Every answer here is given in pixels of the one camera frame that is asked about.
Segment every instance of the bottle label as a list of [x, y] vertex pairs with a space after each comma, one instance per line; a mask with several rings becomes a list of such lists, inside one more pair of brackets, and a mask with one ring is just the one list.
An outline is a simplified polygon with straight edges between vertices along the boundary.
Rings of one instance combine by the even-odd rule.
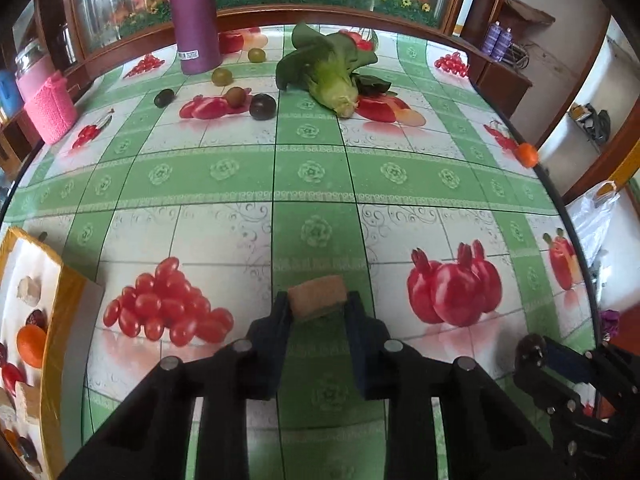
[[197, 50], [190, 50], [188, 52], [178, 51], [178, 59], [185, 61], [187, 59], [196, 59], [200, 57], [200, 53]]

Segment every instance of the purple spray bottle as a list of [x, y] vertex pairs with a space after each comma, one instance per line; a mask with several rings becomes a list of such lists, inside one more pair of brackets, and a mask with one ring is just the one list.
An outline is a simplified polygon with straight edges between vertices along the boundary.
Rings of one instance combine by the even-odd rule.
[[170, 4], [182, 72], [201, 74], [220, 65], [216, 0], [170, 0]]

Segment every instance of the table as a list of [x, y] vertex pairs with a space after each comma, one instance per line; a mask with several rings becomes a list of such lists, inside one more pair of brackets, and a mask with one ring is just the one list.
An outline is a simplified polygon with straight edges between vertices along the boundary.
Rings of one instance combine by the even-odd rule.
[[[339, 28], [319, 26], [325, 34]], [[79, 102], [78, 124], [41, 150], [18, 184], [0, 234], [11, 224], [46, 231], [66, 263], [105, 286], [87, 363], [84, 439], [160, 358], [193, 360], [218, 348], [197, 338], [178, 348], [167, 332], [151, 342], [144, 333], [125, 336], [117, 323], [104, 325], [102, 313], [122, 288], [170, 255], [213, 307], [234, 316], [225, 343], [268, 313], [276, 291], [341, 274], [393, 337], [431, 358], [474, 357], [548, 437], [548, 416], [511, 380], [516, 343], [536, 332], [581, 351], [594, 339], [586, 289], [567, 277], [571, 257], [563, 251], [570, 243], [558, 235], [566, 229], [545, 187], [501, 148], [508, 130], [468, 80], [434, 67], [452, 49], [377, 31], [378, 63], [360, 72], [391, 81], [426, 123], [379, 123], [358, 114], [338, 120], [306, 92], [276, 88], [276, 63], [292, 50], [291, 29], [262, 28], [266, 62], [249, 63], [245, 51], [224, 60], [233, 86], [276, 99], [276, 118], [180, 119], [195, 96], [228, 88], [214, 86], [210, 73], [183, 75], [170, 46], [154, 53], [165, 62], [158, 69], [124, 77], [133, 60], [96, 80]], [[176, 100], [159, 109], [153, 101], [164, 88]], [[72, 149], [79, 131], [110, 108], [105, 130]], [[412, 251], [455, 264], [459, 244], [475, 240], [499, 275], [497, 307], [469, 326], [422, 322], [414, 312], [423, 312], [425, 299]], [[489, 285], [493, 297], [496, 286]], [[385, 405], [363, 401], [354, 387], [339, 312], [295, 326], [278, 398], [250, 402], [247, 427], [252, 478], [308, 471], [318, 478], [382, 477]], [[191, 452], [189, 478], [193, 464]], [[446, 462], [440, 465], [444, 478]]]

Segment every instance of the pink knitted bottle cover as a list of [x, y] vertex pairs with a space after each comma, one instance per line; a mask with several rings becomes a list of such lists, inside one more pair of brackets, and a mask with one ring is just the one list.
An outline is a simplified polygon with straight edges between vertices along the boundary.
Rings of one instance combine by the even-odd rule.
[[58, 142], [78, 120], [78, 112], [66, 91], [66, 79], [56, 72], [24, 104], [27, 115], [47, 144]]

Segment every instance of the orange fruit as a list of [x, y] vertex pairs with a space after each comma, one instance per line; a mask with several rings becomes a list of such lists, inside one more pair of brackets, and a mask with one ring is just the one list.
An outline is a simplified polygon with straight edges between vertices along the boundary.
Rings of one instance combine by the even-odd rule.
[[22, 360], [34, 368], [42, 368], [42, 356], [47, 333], [37, 325], [25, 325], [18, 330], [15, 345]]
[[21, 456], [22, 452], [18, 446], [18, 436], [11, 430], [4, 430], [2, 434], [4, 434], [4, 438], [9, 443], [9, 446], [11, 446], [11, 449], [14, 450], [14, 453], [17, 456]]
[[525, 168], [533, 168], [538, 163], [538, 150], [526, 142], [513, 150], [513, 155]]

